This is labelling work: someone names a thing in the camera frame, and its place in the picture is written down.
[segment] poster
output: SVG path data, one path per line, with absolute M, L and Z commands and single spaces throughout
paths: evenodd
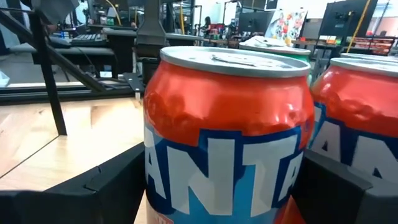
M 301 28 L 307 15 L 307 10 L 276 10 L 271 19 L 265 37 L 283 40 L 292 47 L 292 40 L 299 37 Z

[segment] blue label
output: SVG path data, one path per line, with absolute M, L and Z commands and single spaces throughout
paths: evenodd
M 145 130 L 147 198 L 176 224 L 273 223 L 301 165 L 300 127 L 263 136 L 202 130 L 197 147 Z
M 358 131 L 326 116 L 315 103 L 315 131 L 310 149 L 347 166 L 398 183 L 398 139 Z

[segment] soda can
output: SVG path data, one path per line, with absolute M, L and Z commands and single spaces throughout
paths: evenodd
M 374 60 L 374 61 L 380 61 L 380 62 L 398 63 L 398 58 L 397 57 L 391 57 L 391 56 L 342 53 L 342 54 L 340 54 L 340 57 L 342 57 L 342 58 L 356 58 L 356 59 Z
M 148 224 L 275 223 L 313 129 L 308 63 L 166 47 L 144 96 Z
M 311 88 L 315 131 L 309 148 L 398 183 L 398 64 L 333 58 Z
M 276 54 L 291 58 L 296 58 L 303 62 L 310 63 L 310 54 L 311 51 L 307 49 L 297 49 L 293 47 L 258 47 L 258 46 L 250 46 L 244 43 L 239 44 L 239 48 L 243 50 L 253 50 L 256 52 L 265 52 L 270 54 Z M 307 83 L 310 85 L 312 82 L 312 74 L 311 72 L 308 73 Z

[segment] can tab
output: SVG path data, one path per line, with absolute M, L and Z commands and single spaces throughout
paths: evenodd
M 267 68 L 292 68 L 292 66 L 286 63 L 272 60 L 269 58 L 259 58 L 259 57 L 245 57 L 242 55 L 211 55 L 211 59 L 217 62 L 231 63 L 237 65 L 245 65 L 250 67 L 267 67 Z

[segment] wooden table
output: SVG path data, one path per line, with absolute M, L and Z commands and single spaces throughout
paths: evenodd
M 58 136 L 48 104 L 0 107 L 0 190 L 47 190 L 144 139 L 136 100 L 67 102 L 62 110 L 68 136 Z M 145 203 L 135 223 L 146 223 Z

